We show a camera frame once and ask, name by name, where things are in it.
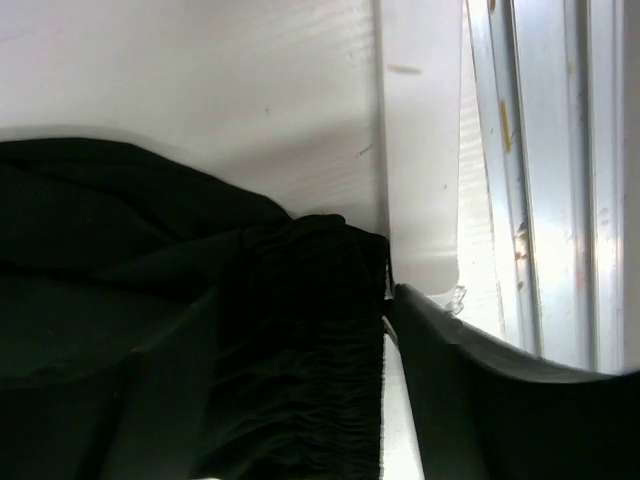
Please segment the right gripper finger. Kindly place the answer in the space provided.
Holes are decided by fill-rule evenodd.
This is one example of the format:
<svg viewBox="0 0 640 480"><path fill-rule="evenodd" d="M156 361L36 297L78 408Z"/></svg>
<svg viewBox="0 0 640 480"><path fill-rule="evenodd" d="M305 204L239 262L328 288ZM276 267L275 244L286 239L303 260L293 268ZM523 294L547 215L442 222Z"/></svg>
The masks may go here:
<svg viewBox="0 0 640 480"><path fill-rule="evenodd" d="M428 479L635 479L639 375L534 357L395 289L397 334Z"/></svg>

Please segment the black trousers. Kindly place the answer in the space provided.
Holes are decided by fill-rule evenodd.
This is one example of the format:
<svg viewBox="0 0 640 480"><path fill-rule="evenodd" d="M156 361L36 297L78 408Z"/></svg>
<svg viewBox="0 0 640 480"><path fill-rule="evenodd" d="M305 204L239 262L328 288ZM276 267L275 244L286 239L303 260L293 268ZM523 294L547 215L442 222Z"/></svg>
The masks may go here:
<svg viewBox="0 0 640 480"><path fill-rule="evenodd" d="M5 479L376 479L389 244L140 147L1 146Z"/></svg>

